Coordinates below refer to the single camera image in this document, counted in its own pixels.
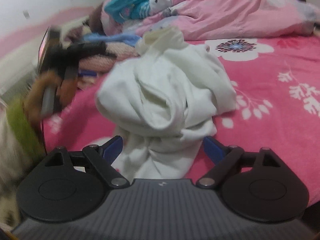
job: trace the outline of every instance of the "white logo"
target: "white logo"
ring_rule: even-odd
[[[165,186],[165,185],[167,185],[167,184],[168,184],[168,183],[166,183],[166,182],[164,182],[164,181],[161,182],[161,183],[158,183],[158,185],[161,186],[161,187],[163,187],[163,186]]]

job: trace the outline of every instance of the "blue cloth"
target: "blue cloth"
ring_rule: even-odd
[[[149,0],[111,0],[104,11],[116,22],[124,23],[128,19],[144,19],[150,14]]]
[[[133,34],[116,34],[113,36],[105,36],[100,35],[98,33],[90,33],[86,34],[82,37],[83,41],[86,42],[97,42],[97,41],[104,41],[104,42],[123,42],[131,47],[134,47],[138,40],[140,40],[141,37],[138,35]]]

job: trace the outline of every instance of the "black cable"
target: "black cable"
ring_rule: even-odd
[[[47,155],[48,155],[48,152],[47,152],[47,147],[45,146],[45,140],[44,140],[44,125],[43,125],[43,120],[41,121],[41,132],[42,132],[42,141],[43,141],[44,152],[45,152],[45,155],[47,156]]]

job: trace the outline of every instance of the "pink stripe on wall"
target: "pink stripe on wall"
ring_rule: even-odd
[[[7,53],[11,52],[20,45],[41,35],[51,25],[61,25],[63,23],[89,15],[93,11],[93,7],[73,7],[60,11],[59,13],[48,18],[45,22],[29,26],[21,30],[17,30],[4,38],[0,39],[0,59]]]

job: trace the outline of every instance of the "silver screw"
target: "silver screw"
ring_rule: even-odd
[[[111,181],[111,184],[114,186],[123,186],[124,184],[127,183],[127,180],[125,180],[124,178],[115,178]]]
[[[211,179],[211,178],[202,178],[202,179],[199,180],[199,183],[200,183],[202,186],[210,187],[210,186],[212,186],[213,184],[215,184],[215,181],[214,181],[214,179]]]

